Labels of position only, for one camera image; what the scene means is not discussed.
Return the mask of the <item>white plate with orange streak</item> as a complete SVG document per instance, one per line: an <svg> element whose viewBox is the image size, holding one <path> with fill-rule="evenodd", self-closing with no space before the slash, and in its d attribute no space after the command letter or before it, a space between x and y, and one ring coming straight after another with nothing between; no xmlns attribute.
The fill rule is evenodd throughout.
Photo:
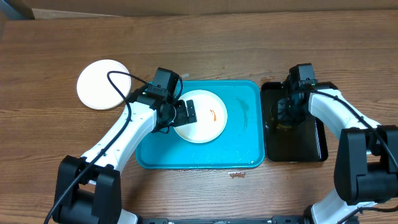
<svg viewBox="0 0 398 224"><path fill-rule="evenodd" d="M192 143L206 143L216 139L225 129L228 112L225 104L216 94L206 90L184 93L184 102L193 101L197 122L174 128L176 133Z"/></svg>

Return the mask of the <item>white plate with red ring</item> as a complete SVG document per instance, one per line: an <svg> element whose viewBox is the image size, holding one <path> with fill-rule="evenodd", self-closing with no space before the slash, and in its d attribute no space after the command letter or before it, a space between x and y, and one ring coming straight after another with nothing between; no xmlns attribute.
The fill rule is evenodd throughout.
<svg viewBox="0 0 398 224"><path fill-rule="evenodd" d="M107 74L110 71L129 73L123 64L110 59L95 61L80 73L76 90L85 106L94 110L108 110L123 102L108 80Z"/></svg>

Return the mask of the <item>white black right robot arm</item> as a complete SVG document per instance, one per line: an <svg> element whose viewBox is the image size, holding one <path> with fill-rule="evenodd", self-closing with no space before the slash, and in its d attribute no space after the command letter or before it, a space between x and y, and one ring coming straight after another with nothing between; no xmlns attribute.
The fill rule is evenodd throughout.
<svg viewBox="0 0 398 224"><path fill-rule="evenodd" d="M300 223L356 223L397 197L397 127L383 126L349 104L330 82L288 78L261 87L266 156L274 162L321 162L325 130L338 139L334 189L308 206Z"/></svg>

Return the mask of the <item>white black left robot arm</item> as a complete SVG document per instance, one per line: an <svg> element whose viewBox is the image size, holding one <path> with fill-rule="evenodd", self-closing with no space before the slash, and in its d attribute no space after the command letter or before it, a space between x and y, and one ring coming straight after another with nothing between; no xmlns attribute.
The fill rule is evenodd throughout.
<svg viewBox="0 0 398 224"><path fill-rule="evenodd" d="M121 172L141 141L164 128L196 122L193 100L173 97L173 88L146 84L129 96L122 115L81 157L66 156L58 168L54 205L45 221L141 223L122 208Z"/></svg>

